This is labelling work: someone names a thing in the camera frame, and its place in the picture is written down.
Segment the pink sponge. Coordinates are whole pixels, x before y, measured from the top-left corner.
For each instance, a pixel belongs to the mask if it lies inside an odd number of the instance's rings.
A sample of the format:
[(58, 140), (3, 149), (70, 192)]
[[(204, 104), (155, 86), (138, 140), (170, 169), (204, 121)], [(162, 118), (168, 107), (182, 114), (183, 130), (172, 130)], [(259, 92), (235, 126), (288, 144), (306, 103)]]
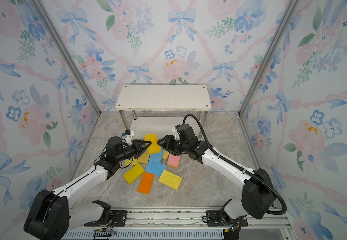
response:
[(180, 163), (180, 156), (169, 155), (167, 159), (167, 167), (178, 169)]

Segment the yellow porous sponge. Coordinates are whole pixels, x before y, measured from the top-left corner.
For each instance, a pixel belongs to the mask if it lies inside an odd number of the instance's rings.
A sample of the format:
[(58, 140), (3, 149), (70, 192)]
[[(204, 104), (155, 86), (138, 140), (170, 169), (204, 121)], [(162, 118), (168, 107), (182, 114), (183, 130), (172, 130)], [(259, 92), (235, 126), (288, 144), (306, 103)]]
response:
[(182, 177), (167, 170), (163, 170), (158, 182), (177, 191), (182, 182)]

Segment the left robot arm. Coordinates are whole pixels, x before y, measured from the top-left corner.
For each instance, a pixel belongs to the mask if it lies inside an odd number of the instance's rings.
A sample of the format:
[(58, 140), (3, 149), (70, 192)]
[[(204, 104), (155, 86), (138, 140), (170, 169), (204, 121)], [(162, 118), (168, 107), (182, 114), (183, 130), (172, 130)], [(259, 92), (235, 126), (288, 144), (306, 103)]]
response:
[(111, 137), (87, 172), (62, 187), (36, 195), (23, 230), (40, 240), (60, 240), (66, 232), (87, 223), (109, 226), (113, 221), (110, 204), (96, 200), (85, 207), (73, 205), (111, 178), (121, 162), (140, 157), (150, 145), (150, 141), (133, 140), (128, 144), (121, 137)]

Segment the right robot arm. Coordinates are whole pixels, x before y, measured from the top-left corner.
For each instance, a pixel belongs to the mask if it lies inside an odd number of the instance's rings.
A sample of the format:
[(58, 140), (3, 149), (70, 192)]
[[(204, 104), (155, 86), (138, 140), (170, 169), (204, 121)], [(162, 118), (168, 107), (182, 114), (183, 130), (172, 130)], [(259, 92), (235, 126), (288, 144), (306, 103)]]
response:
[(276, 200), (276, 192), (266, 171), (255, 171), (222, 155), (207, 137), (200, 140), (189, 124), (176, 126), (174, 135), (163, 137), (157, 144), (172, 155), (188, 155), (213, 168), (239, 187), (241, 199), (228, 200), (219, 210), (219, 219), (226, 226), (239, 222), (245, 216), (262, 219), (266, 214), (278, 213), (270, 209)]

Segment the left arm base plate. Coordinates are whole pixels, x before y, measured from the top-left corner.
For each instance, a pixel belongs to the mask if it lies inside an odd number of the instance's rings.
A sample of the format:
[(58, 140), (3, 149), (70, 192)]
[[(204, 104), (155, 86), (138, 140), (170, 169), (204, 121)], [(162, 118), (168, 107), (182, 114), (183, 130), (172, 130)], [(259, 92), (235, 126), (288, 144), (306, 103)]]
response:
[(98, 221), (84, 224), (85, 227), (124, 227), (127, 217), (126, 210), (106, 211)]

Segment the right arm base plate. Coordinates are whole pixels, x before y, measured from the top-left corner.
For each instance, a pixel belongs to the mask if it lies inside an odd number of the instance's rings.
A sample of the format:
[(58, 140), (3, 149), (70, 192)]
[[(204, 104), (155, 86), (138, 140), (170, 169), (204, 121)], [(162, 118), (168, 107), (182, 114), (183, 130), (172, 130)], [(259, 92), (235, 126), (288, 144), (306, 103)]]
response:
[(227, 214), (221, 213), (220, 211), (206, 211), (205, 216), (201, 217), (201, 219), (208, 227), (235, 228), (248, 226), (246, 216), (233, 220)]

